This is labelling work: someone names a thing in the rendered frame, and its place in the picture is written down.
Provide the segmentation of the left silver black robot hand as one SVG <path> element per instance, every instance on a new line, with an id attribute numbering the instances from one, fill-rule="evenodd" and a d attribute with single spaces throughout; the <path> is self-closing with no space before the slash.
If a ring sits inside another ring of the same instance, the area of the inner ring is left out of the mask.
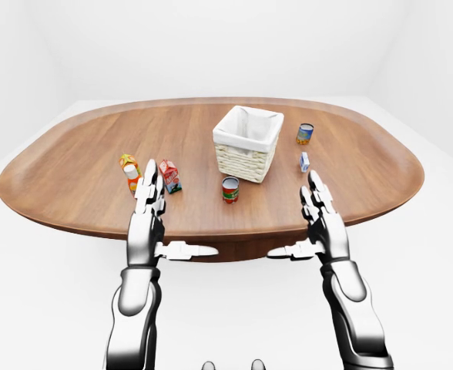
<path id="1" fill-rule="evenodd" d="M 214 247 L 191 245 L 183 240 L 163 243 L 165 227 L 161 216 L 166 211 L 164 193 L 163 178 L 156 161 L 151 159 L 135 193 L 136 207 L 127 236 L 128 265 L 155 267 L 161 257 L 171 261 L 188 261 L 192 257 L 217 255 L 218 250 Z"/>

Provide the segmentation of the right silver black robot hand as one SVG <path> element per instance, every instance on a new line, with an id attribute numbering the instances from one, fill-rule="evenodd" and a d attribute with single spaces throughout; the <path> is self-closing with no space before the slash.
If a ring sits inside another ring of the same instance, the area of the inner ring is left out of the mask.
<path id="1" fill-rule="evenodd" d="M 315 170 L 308 173 L 309 186 L 300 188 L 302 214 L 308 222 L 307 239 L 292 246 L 277 247 L 269 258 L 306 260 L 318 256 L 325 263 L 350 257 L 347 232 L 341 215 L 334 209 L 333 197 Z"/>

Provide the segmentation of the red milk carton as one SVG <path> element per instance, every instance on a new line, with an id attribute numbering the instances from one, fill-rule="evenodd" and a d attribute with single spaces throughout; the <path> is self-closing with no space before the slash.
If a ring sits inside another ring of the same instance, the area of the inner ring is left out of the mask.
<path id="1" fill-rule="evenodd" d="M 159 164 L 160 173 L 163 176 L 163 180 L 168 193 L 175 193 L 182 190 L 178 169 L 170 160 L 162 160 Z"/>

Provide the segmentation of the white wicker basket with liner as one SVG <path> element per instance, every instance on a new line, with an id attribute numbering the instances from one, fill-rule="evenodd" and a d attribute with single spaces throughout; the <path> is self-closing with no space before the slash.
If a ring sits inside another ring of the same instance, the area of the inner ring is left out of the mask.
<path id="1" fill-rule="evenodd" d="M 283 122 L 283 113 L 233 107 L 213 128 L 219 171 L 261 183 L 273 160 Z"/>

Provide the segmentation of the orange juice carton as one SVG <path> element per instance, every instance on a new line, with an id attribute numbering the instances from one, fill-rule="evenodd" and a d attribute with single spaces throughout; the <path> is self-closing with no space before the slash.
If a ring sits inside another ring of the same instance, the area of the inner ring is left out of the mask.
<path id="1" fill-rule="evenodd" d="M 124 153 L 119 158 L 119 165 L 121 166 L 124 174 L 127 177 L 129 190 L 131 191 L 132 194 L 135 194 L 138 185 L 138 180 L 139 178 L 142 177 L 141 170 L 135 157 L 131 154 Z"/>

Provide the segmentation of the red tomato tin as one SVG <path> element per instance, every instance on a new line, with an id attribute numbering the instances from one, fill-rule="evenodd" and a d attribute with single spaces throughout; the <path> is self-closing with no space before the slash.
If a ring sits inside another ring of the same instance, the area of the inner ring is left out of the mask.
<path id="1" fill-rule="evenodd" d="M 237 202 L 239 196 L 239 180 L 236 177 L 225 177 L 222 180 L 223 201 L 227 204 Z"/>

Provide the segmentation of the blue yellow tin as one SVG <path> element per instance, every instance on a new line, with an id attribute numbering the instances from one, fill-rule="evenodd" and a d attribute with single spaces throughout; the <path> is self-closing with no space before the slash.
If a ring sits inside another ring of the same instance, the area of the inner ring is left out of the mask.
<path id="1" fill-rule="evenodd" d="M 310 123 L 302 123 L 299 126 L 297 132 L 296 141 L 300 145 L 306 145 L 310 142 L 310 138 L 312 137 L 314 131 L 314 126 Z"/>

